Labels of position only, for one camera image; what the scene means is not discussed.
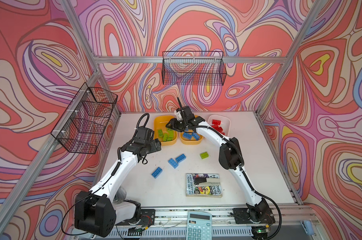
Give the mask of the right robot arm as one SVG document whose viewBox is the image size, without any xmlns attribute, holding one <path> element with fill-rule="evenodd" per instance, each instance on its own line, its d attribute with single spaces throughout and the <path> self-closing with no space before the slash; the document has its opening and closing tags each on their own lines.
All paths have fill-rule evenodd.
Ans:
<svg viewBox="0 0 362 240">
<path fill-rule="evenodd" d="M 245 169 L 245 161 L 239 141 L 235 137 L 227 137 L 214 129 L 204 118 L 196 117 L 189 106 L 183 106 L 177 99 L 179 107 L 175 110 L 176 117 L 166 127 L 183 133 L 187 130 L 203 136 L 214 146 L 219 147 L 219 163 L 228 170 L 244 192 L 250 221 L 259 223 L 264 219 L 271 220 L 271 208 L 267 201 L 272 202 L 278 211 L 279 226 L 282 225 L 282 213 L 277 203 L 268 196 L 259 193 L 253 186 Z"/>
</svg>

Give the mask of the long blue lego brick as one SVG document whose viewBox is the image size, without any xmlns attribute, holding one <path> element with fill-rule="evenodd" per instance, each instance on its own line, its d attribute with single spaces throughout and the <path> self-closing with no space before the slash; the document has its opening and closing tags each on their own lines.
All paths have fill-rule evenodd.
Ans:
<svg viewBox="0 0 362 240">
<path fill-rule="evenodd" d="M 198 135 L 197 133 L 192 133 L 192 136 L 196 141 L 200 140 L 200 135 Z"/>
</svg>

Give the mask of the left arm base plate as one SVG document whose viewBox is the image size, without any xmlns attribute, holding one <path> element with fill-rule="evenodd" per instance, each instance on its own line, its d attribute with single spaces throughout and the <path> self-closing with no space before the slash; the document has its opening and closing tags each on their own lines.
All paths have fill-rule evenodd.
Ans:
<svg viewBox="0 0 362 240">
<path fill-rule="evenodd" d="M 155 220 L 155 209 L 143 209 L 140 213 L 134 218 L 128 220 L 127 222 L 130 225 L 150 227 L 154 224 Z"/>
</svg>

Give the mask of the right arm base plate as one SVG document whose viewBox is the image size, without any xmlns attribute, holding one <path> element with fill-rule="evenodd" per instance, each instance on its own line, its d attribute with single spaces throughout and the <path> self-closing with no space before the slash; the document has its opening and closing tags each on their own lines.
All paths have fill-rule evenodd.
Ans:
<svg viewBox="0 0 362 240">
<path fill-rule="evenodd" d="M 230 213 L 235 218 L 236 224 L 253 224 L 255 226 L 273 225 L 276 223 L 274 214 L 271 209 L 267 209 L 261 216 L 251 215 L 252 211 L 248 208 L 234 208 Z"/>
</svg>

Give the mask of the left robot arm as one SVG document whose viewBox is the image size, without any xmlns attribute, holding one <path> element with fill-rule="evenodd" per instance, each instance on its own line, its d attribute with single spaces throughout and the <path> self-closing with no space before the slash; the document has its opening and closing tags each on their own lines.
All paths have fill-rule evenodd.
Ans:
<svg viewBox="0 0 362 240">
<path fill-rule="evenodd" d="M 140 221 L 141 205 L 131 200 L 115 200 L 129 172 L 139 163 L 147 164 L 147 155 L 159 152 L 161 143 L 154 130 L 146 125 L 149 114 L 143 114 L 132 138 L 117 149 L 117 159 L 110 170 L 89 191 L 81 191 L 71 207 L 74 227 L 84 234 L 106 237 L 116 224 Z"/>
</svg>

